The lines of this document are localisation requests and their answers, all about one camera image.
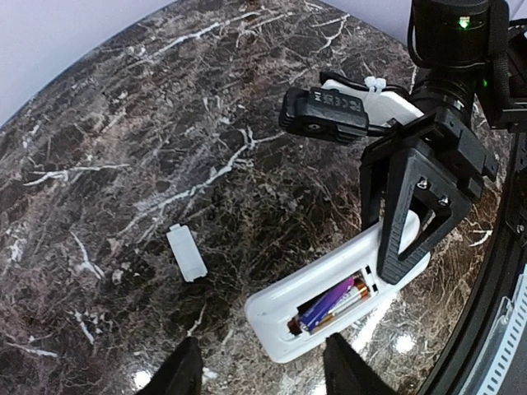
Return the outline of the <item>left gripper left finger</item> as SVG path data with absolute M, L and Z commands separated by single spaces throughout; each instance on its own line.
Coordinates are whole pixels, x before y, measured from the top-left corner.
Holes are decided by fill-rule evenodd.
M 154 373 L 142 394 L 200 394 L 203 358 L 196 337 L 186 337 Z

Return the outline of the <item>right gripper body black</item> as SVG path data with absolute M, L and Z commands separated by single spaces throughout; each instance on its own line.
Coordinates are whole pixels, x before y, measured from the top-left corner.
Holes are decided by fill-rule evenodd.
M 423 142 L 422 154 L 453 179 L 456 188 L 476 202 L 483 179 L 497 176 L 497 161 L 470 129 L 476 80 L 472 76 L 419 76 L 410 102 L 423 116 L 368 146 L 362 155 L 361 186 L 383 188 L 389 175 L 409 172 L 395 153 L 414 142 Z

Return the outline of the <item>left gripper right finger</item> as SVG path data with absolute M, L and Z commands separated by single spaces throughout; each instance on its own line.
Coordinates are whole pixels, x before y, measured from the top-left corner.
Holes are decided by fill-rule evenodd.
M 330 395 L 396 394 L 357 354 L 340 333 L 325 341 L 324 378 Z

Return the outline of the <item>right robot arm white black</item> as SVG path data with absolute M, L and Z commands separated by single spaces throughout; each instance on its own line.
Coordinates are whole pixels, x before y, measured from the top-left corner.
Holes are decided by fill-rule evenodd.
M 363 152 L 361 223 L 381 223 L 377 274 L 394 285 L 468 214 L 494 155 L 471 128 L 479 103 L 490 127 L 526 127 L 526 22 L 504 1 L 415 1 L 407 46 L 421 115 Z

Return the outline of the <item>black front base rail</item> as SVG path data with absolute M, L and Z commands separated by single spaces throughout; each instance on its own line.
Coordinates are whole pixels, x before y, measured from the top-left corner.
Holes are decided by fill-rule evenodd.
M 515 135 L 489 248 L 455 330 L 421 394 L 465 394 L 503 298 L 511 298 L 526 264 L 526 135 Z

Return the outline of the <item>white battery cover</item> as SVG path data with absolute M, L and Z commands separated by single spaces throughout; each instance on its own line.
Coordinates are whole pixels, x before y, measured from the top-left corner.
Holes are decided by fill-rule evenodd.
M 186 282 L 194 282 L 208 275 L 207 266 L 187 225 L 171 226 L 166 238 Z

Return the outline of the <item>purple AAA battery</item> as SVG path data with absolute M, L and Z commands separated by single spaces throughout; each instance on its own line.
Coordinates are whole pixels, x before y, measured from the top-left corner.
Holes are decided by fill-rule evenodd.
M 350 276 L 327 290 L 298 318 L 301 329 L 307 332 L 314 330 L 354 285 L 355 278 Z

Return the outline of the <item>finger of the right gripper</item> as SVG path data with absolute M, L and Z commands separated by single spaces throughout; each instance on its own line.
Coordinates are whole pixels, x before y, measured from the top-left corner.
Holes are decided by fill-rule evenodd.
M 385 198 L 389 164 L 360 168 L 361 227 L 368 229 L 380 220 L 380 202 Z
M 414 142 L 389 159 L 377 274 L 400 282 L 469 213 L 472 202 L 431 148 Z

